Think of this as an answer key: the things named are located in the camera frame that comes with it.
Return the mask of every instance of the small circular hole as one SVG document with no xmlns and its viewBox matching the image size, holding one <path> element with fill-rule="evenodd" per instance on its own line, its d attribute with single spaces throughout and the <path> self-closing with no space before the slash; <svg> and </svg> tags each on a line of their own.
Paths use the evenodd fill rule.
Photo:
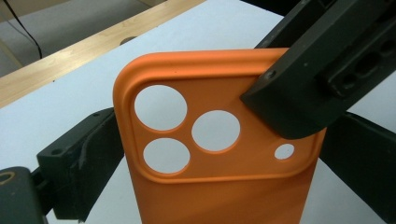
<svg viewBox="0 0 396 224">
<path fill-rule="evenodd" d="M 6 184 L 14 177 L 14 175 L 15 175 L 14 172 L 4 172 L 0 174 L 0 185 Z"/>
<path fill-rule="evenodd" d="M 278 147 L 275 151 L 275 157 L 278 160 L 285 160 L 291 157 L 294 153 L 294 145 L 292 144 L 284 144 Z"/>
<path fill-rule="evenodd" d="M 52 156 L 56 156 L 56 155 L 61 154 L 63 151 L 64 151 L 63 149 L 57 148 L 57 149 L 53 149 L 50 154 Z"/>
<path fill-rule="evenodd" d="M 381 53 L 384 56 L 388 56 L 391 53 L 393 53 L 396 50 L 396 43 L 393 40 L 388 40 L 385 41 L 382 45 L 381 45 Z"/>
<path fill-rule="evenodd" d="M 264 76 L 266 79 L 271 79 L 271 78 L 275 77 L 275 75 L 276 75 L 276 71 L 270 71 L 270 72 L 267 72 Z"/>
</svg>

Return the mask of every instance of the phone case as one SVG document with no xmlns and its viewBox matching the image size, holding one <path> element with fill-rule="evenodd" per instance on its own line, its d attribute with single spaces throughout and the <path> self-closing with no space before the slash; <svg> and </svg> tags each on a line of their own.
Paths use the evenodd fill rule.
<svg viewBox="0 0 396 224">
<path fill-rule="evenodd" d="M 299 223 L 325 130 L 283 139 L 239 99 L 286 50 L 153 53 L 120 72 L 114 107 L 143 223 Z"/>
</svg>

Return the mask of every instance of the black cable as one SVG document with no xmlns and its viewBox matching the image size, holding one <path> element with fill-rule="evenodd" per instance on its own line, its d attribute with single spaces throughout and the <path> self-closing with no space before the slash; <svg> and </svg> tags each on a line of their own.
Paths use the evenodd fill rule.
<svg viewBox="0 0 396 224">
<path fill-rule="evenodd" d="M 23 28 L 23 30 L 26 32 L 26 34 L 28 34 L 30 36 L 30 38 L 32 38 L 33 41 L 35 41 L 35 39 L 30 35 L 30 33 L 26 30 L 26 28 L 24 28 L 22 22 L 18 18 L 17 14 L 15 14 L 14 9 L 12 9 L 11 5 L 9 4 L 9 2 L 7 0 L 3 0 L 3 1 L 4 1 L 4 3 L 6 3 L 6 6 L 8 7 L 9 11 L 12 13 L 12 15 L 15 18 L 15 20 L 17 20 L 17 22 L 20 24 L 20 26 Z M 37 41 L 35 41 L 35 45 L 37 46 L 38 54 L 40 55 L 40 59 L 42 59 L 43 58 L 43 53 L 41 52 L 41 48 L 38 45 Z"/>
</svg>

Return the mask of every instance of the black bracket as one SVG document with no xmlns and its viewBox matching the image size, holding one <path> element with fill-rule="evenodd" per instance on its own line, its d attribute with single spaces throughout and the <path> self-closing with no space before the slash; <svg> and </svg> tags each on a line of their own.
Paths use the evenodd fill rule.
<svg viewBox="0 0 396 224">
<path fill-rule="evenodd" d="M 290 49 L 241 99 L 282 137 L 306 137 L 395 70 L 396 2 L 301 1 L 258 46 L 273 47 Z"/>
<path fill-rule="evenodd" d="M 123 148 L 113 108 L 96 112 L 37 154 L 39 168 L 0 171 L 0 222 L 85 221 L 113 175 Z"/>
<path fill-rule="evenodd" d="M 328 128 L 320 158 L 384 221 L 396 223 L 396 133 L 347 113 Z"/>
</svg>

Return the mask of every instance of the wooden shelf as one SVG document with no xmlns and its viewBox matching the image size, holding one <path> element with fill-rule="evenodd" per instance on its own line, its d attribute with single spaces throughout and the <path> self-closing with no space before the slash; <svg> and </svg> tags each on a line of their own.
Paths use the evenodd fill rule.
<svg viewBox="0 0 396 224">
<path fill-rule="evenodd" d="M 0 78 L 0 108 L 109 52 L 205 0 L 168 0 Z"/>
</svg>

